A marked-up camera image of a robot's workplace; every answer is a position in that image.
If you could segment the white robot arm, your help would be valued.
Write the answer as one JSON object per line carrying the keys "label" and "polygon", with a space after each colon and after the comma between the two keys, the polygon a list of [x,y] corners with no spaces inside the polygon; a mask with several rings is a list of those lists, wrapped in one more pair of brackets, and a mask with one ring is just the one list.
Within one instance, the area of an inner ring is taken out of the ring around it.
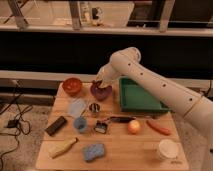
{"label": "white robot arm", "polygon": [[102,66],[96,80],[100,87],[110,85],[121,75],[127,76],[170,109],[185,118],[192,126],[207,135],[213,132],[213,101],[165,78],[140,64],[141,53],[135,47],[114,52]]}

